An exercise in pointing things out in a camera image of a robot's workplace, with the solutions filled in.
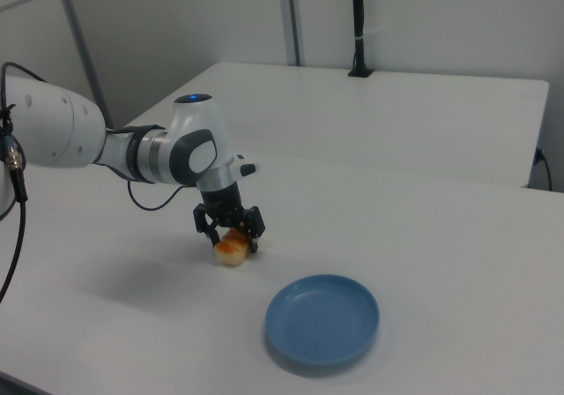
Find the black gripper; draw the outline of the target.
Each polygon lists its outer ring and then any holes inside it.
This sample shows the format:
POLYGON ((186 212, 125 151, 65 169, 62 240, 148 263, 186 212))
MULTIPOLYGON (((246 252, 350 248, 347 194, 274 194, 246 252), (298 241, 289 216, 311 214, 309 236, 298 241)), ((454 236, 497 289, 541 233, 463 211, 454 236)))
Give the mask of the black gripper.
POLYGON ((242 222, 241 231, 248 239, 249 250, 256 253, 258 240, 265 230, 263 217, 257 206, 244 210, 238 183, 222 190, 202 191, 201 196, 203 203, 193 210, 196 231, 204 234, 215 247, 220 242, 218 225, 238 227, 242 222))

